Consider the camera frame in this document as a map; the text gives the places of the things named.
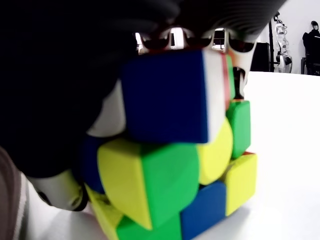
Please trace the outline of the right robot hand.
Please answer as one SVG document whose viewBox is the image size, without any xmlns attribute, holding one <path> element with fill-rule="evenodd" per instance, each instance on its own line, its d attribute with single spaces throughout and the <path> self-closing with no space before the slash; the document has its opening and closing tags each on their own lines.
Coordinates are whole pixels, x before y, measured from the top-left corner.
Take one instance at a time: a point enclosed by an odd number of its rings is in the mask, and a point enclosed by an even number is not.
<svg viewBox="0 0 320 240">
<path fill-rule="evenodd" d="M 50 206 L 81 211 L 70 168 L 135 33 L 180 26 L 200 37 L 225 27 L 255 39 L 282 0 L 3 0 L 0 3 L 0 149 Z"/>
</svg>

